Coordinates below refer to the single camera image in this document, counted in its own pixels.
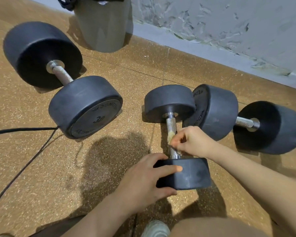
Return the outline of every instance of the black rope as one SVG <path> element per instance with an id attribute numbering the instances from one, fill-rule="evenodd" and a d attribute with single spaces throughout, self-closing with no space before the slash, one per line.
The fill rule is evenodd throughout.
<path id="1" fill-rule="evenodd" d="M 39 154 L 44 150 L 44 147 L 48 144 L 48 142 L 51 140 L 51 138 L 53 137 L 53 135 L 55 134 L 56 130 L 58 129 L 58 127 L 48 127 L 48 128 L 15 128 L 15 129 L 8 129 L 8 130 L 1 130 L 2 131 L 6 131 L 6 132 L 2 132 L 2 133 L 8 133 L 8 132 L 12 132 L 11 130 L 14 131 L 42 131 L 42 130 L 54 130 L 53 133 L 51 134 L 51 136 L 48 138 L 48 140 L 45 142 L 45 144 L 43 144 L 43 146 L 40 148 L 40 150 L 35 154 L 35 156 L 32 157 L 32 159 L 30 159 L 30 161 L 20 170 L 20 172 L 10 181 L 10 183 L 4 188 L 4 190 L 0 193 L 0 199 L 1 197 L 4 195 L 4 193 L 7 191 L 7 189 L 12 185 L 12 183 L 20 176 L 20 174 L 22 174 L 22 172 L 26 169 L 26 167 L 28 167 L 33 160 L 36 159 L 36 157 L 39 156 Z"/>
<path id="2" fill-rule="evenodd" d="M 16 131 L 48 131 L 48 130 L 56 130 L 58 127 L 38 127 L 38 128 L 13 128 L 0 130 L 0 134 L 11 133 Z"/>

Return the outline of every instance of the human hand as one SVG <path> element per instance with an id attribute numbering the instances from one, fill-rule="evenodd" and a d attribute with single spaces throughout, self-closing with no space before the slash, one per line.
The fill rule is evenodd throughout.
<path id="1" fill-rule="evenodd" d="M 178 151 L 184 151 L 197 157 L 210 158 L 218 142 L 206 135 L 198 126 L 188 126 L 178 130 L 170 145 Z"/>
<path id="2" fill-rule="evenodd" d="M 114 192 L 113 195 L 123 200 L 122 203 L 130 215 L 145 210 L 160 199 L 177 195 L 175 189 L 157 188 L 156 183 L 161 177 L 182 171 L 182 167 L 166 165 L 154 168 L 154 164 L 160 159 L 168 159 L 168 157 L 162 153 L 144 156 L 128 169 Z"/>

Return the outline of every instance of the gray wall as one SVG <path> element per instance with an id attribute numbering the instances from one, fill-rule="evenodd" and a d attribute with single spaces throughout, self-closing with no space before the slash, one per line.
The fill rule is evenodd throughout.
<path id="1" fill-rule="evenodd" d="M 133 16 L 177 36 L 296 73 L 296 0 L 132 0 Z"/>

